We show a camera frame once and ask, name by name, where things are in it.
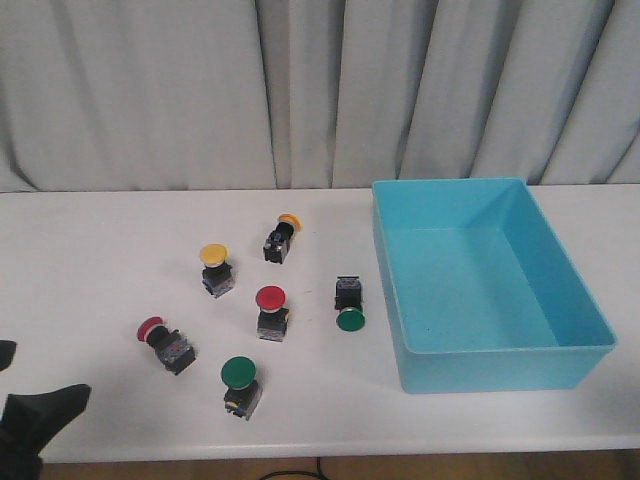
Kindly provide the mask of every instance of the white curtain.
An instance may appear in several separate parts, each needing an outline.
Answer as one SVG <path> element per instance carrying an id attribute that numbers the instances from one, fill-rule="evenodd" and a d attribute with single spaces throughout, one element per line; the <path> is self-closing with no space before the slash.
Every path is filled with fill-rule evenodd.
<path id="1" fill-rule="evenodd" d="M 640 182 L 640 0 L 0 0 L 0 191 Z"/>

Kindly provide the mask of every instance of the blue plastic bin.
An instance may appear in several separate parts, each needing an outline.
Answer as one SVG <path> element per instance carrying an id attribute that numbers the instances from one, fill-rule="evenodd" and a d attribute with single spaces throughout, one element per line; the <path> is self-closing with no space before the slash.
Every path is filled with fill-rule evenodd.
<path id="1" fill-rule="evenodd" d="M 575 387 L 616 339 L 519 178 L 373 184 L 408 393 Z"/>

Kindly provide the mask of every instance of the green push button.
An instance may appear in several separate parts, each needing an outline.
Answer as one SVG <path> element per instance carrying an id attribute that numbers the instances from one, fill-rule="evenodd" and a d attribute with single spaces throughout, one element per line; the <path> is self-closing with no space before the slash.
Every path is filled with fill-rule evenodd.
<path id="1" fill-rule="evenodd" d="M 233 357 L 220 372 L 224 384 L 234 390 L 248 387 L 256 376 L 256 364 L 247 357 Z"/>
<path id="2" fill-rule="evenodd" d="M 364 327 L 364 315 L 357 308 L 345 308 L 338 315 L 336 323 L 346 332 L 355 332 Z"/>

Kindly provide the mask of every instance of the black cable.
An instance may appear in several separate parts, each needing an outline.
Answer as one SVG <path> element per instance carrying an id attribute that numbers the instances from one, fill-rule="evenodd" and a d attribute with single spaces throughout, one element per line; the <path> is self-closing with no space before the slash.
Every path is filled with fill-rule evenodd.
<path id="1" fill-rule="evenodd" d="M 266 475 L 263 475 L 262 477 L 260 477 L 258 480 L 267 480 L 269 478 L 281 477 L 281 476 L 285 476 L 285 475 L 298 475 L 298 476 L 302 476 L 302 477 L 317 478 L 319 480 L 330 480 L 322 472 L 322 465 L 321 465 L 320 461 L 321 461 L 321 458 L 318 457 L 316 459 L 316 469 L 318 470 L 317 473 L 316 472 L 308 472 L 308 471 L 305 471 L 305 470 L 278 470 L 277 472 L 267 473 Z"/>

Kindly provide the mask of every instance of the yellow push button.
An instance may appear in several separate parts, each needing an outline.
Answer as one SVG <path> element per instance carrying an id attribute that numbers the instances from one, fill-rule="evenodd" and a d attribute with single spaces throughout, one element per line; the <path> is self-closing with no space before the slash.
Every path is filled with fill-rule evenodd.
<path id="1" fill-rule="evenodd" d="M 227 258 L 227 247 L 220 243 L 205 245 L 200 250 L 200 260 L 207 267 L 216 267 Z"/>

